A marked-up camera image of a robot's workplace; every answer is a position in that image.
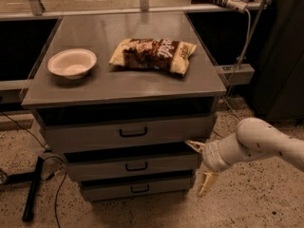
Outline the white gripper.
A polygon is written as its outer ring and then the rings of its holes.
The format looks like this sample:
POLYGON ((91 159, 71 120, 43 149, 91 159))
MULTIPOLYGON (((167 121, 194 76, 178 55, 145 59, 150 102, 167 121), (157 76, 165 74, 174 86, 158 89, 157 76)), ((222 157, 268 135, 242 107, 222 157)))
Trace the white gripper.
POLYGON ((219 177, 219 174, 215 172, 223 172, 231 167, 231 165, 222 157, 224 154, 223 147, 226 144, 226 141, 222 139, 204 144, 203 142, 188 140, 185 141, 185 143, 196 152, 202 152, 202 161, 204 165, 212 171, 205 171, 202 173, 198 196, 205 196, 219 177))

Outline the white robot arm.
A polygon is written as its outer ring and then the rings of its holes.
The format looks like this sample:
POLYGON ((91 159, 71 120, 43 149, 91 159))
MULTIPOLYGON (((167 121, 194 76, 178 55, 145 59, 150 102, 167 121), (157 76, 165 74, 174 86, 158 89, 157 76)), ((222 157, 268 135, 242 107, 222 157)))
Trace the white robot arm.
POLYGON ((236 131, 208 143, 185 141, 201 154, 207 167, 203 173, 199 196, 204 196, 219 174, 239 162, 252 162, 277 156, 304 171, 304 141, 290 137, 258 118, 241 120, 236 131))

